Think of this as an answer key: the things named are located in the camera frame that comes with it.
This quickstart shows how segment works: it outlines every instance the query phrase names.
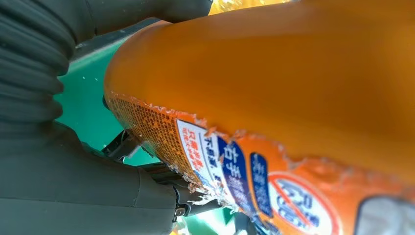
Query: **black metal part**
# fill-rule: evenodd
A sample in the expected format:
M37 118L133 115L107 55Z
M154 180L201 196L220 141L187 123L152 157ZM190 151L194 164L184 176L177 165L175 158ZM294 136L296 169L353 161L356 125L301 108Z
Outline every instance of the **black metal part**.
M123 130L113 139L102 152L115 161L123 162L124 158L131 158L139 149L140 142Z
M204 205L195 205L193 202L202 200L203 194L200 192L190 192L188 183L184 180L174 182L174 190L176 191L177 207L184 208L186 212L184 216L192 216L202 212L221 208L219 202L215 199Z

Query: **orange bottle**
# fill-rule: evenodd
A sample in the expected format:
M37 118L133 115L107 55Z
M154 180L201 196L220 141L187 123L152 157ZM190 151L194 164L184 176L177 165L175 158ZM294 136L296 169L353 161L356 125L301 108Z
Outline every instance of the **orange bottle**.
M158 23L116 53L105 96L158 157L274 234L360 234L363 215L415 199L414 12L303 0Z

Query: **orange plastic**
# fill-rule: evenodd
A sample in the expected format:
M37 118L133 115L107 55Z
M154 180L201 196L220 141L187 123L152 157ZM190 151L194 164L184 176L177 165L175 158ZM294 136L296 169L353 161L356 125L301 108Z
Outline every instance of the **orange plastic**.
M415 2L330 2L159 24L119 49L105 91L414 183Z
M172 119L235 140L245 157L260 151L271 187L285 180L320 202L323 234L353 234L365 198L415 200L414 12L412 0L303 0L160 22L116 53L106 98L125 127L164 148L159 157L185 159L191 179L194 163L169 143L185 129L166 129Z

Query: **gloved hand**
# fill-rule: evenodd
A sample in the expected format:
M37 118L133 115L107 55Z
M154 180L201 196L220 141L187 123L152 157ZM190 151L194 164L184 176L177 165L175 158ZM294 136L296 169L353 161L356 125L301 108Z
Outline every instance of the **gloved hand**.
M161 0L164 1L155 17L172 22L182 22L207 16L213 0Z

